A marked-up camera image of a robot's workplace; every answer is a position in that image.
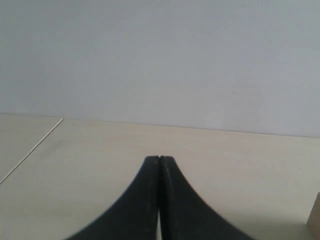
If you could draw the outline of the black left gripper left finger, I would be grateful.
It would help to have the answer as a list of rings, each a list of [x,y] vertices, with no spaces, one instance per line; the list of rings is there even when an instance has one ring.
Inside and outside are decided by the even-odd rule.
[[[160,157],[144,159],[137,175],[113,205],[70,240],[155,240]]]

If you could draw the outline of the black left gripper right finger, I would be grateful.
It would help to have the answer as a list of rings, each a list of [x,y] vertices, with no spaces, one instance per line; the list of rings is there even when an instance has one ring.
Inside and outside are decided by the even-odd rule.
[[[159,219],[163,240],[251,240],[195,192],[172,156],[161,156]]]

